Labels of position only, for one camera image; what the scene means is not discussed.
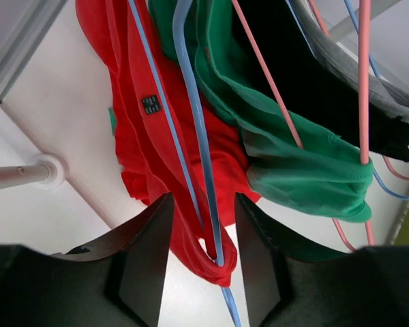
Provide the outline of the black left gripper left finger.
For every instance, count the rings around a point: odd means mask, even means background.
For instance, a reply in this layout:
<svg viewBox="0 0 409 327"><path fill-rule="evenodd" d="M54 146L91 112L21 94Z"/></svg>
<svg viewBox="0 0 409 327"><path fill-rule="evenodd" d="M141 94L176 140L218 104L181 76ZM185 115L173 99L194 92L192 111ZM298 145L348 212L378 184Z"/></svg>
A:
<svg viewBox="0 0 409 327"><path fill-rule="evenodd" d="M107 264L95 280L103 290L91 297L85 326L156 326L160 317L174 218L172 194L160 196L139 215L73 248L64 257Z"/></svg>

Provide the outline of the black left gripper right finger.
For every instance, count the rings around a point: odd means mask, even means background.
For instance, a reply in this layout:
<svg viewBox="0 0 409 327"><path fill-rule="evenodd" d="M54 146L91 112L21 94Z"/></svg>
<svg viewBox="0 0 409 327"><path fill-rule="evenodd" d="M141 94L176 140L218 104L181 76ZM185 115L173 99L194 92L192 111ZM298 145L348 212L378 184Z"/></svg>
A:
<svg viewBox="0 0 409 327"><path fill-rule="evenodd" d="M352 326L339 268L345 253L291 230L247 196L235 219L251 326Z"/></svg>

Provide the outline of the red tank top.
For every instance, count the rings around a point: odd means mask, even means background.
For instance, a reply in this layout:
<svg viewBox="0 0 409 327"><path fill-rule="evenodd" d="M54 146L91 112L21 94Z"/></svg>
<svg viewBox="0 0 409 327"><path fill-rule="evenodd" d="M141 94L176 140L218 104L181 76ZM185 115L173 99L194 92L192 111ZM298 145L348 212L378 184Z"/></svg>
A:
<svg viewBox="0 0 409 327"><path fill-rule="evenodd" d="M170 248L195 275L228 287L237 250L222 232L224 265L215 263L215 243L205 194L192 110L179 66L162 51L155 23L144 1L136 7L145 30L169 113L151 112L159 99L130 5L127 1L77 1L80 26L107 66L117 125L115 151L129 194L150 204L164 193L175 199Z"/></svg>

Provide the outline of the green tank top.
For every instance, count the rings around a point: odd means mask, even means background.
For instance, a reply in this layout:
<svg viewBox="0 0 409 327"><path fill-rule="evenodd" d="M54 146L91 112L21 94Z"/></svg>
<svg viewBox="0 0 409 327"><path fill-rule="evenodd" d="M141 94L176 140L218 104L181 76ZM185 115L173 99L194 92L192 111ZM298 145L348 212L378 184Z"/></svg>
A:
<svg viewBox="0 0 409 327"><path fill-rule="evenodd" d="M185 39L200 87L222 224L235 222L237 193L308 215L369 220L365 195L372 165L361 165L357 149L333 132L294 115L304 143L299 148L277 103L243 85L244 67L257 60L239 46L231 27L211 35L211 23L199 1L187 17Z"/></svg>

